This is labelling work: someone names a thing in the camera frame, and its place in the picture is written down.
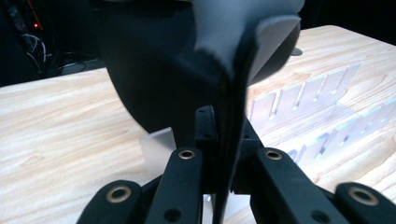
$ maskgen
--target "table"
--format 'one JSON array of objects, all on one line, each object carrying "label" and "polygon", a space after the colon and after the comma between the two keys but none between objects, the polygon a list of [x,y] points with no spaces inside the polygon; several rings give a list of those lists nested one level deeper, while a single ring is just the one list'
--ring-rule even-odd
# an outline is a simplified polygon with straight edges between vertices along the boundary
[{"label": "table", "polygon": [[[396,47],[334,26],[305,30],[276,75],[248,99],[362,62],[342,103],[356,111],[396,96]],[[396,202],[396,119],[306,171],[325,189],[358,181]],[[74,223],[94,193],[117,180],[149,181],[138,138],[106,69],[0,89],[0,222]],[[227,223],[254,222],[244,209]]]}]

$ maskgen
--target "wood grain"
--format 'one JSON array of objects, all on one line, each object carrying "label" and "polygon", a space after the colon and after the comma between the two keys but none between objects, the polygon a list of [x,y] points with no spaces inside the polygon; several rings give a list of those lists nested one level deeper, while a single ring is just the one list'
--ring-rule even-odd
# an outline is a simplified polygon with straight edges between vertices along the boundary
[{"label": "wood grain", "polygon": [[[342,98],[364,111],[396,94],[396,48],[333,26],[302,31],[298,47],[276,75],[252,86],[253,97],[362,62]],[[396,119],[363,142],[306,173],[332,190],[358,181],[396,202]],[[106,69],[0,89],[0,223],[75,223],[103,185],[148,180],[138,138]],[[244,209],[228,223],[254,223]]]}]

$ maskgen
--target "wooden table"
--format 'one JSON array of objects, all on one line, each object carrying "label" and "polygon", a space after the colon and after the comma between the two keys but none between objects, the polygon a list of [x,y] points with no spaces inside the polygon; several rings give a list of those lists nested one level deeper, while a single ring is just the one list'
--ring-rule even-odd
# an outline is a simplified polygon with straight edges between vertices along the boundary
[{"label": "wooden table", "polygon": [[[396,96],[396,48],[325,26],[302,31],[278,74],[252,86],[249,99],[362,62],[342,103],[362,111]],[[333,190],[358,181],[396,202],[396,119],[306,171]],[[0,89],[0,223],[74,223],[94,193],[117,179],[149,181],[138,138],[106,69]],[[227,220],[254,222],[248,209]]]}]

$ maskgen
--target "light wood tabletop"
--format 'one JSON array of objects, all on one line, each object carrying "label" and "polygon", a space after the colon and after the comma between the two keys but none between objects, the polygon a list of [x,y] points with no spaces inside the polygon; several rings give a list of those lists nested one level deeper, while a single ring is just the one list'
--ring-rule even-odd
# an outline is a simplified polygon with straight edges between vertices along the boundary
[{"label": "light wood tabletop", "polygon": [[[396,97],[396,47],[334,26],[301,32],[304,54],[249,88],[248,99],[361,62],[341,99],[364,111]],[[75,223],[105,184],[149,181],[138,138],[106,69],[0,88],[0,223]],[[306,170],[333,191],[357,181],[396,202],[396,119]],[[248,209],[228,223],[254,222]]]}]

